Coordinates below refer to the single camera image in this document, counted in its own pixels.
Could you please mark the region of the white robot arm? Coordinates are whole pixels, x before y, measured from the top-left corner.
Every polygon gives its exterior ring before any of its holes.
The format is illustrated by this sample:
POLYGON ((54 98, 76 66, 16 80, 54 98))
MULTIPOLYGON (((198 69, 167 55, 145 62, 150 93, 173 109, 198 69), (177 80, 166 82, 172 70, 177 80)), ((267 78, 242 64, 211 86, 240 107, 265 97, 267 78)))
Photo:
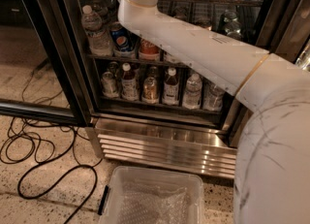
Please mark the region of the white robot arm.
POLYGON ((118 0, 118 19, 252 113, 239 139, 234 224, 310 224, 310 74, 271 53, 159 12, 158 0, 118 0))

